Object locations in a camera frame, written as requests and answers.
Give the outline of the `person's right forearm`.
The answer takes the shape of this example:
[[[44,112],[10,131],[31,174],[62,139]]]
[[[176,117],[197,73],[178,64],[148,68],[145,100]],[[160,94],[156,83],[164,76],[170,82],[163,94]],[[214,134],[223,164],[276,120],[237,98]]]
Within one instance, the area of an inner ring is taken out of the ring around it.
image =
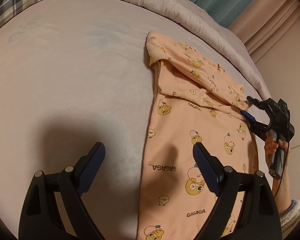
[[[287,167],[281,180],[273,179],[272,192],[280,217],[282,235],[285,238],[300,221],[300,200],[291,198]]]

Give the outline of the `person's right hand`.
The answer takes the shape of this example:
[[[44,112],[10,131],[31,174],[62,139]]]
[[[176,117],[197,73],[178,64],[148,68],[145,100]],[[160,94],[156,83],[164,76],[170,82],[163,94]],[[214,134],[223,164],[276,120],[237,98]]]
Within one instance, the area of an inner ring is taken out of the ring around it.
[[[280,148],[283,149],[285,153],[288,153],[288,142],[279,139],[278,142],[275,141],[275,138],[270,136],[269,133],[266,133],[266,140],[264,143],[265,158],[268,168],[271,166],[272,156],[275,154],[276,150]]]

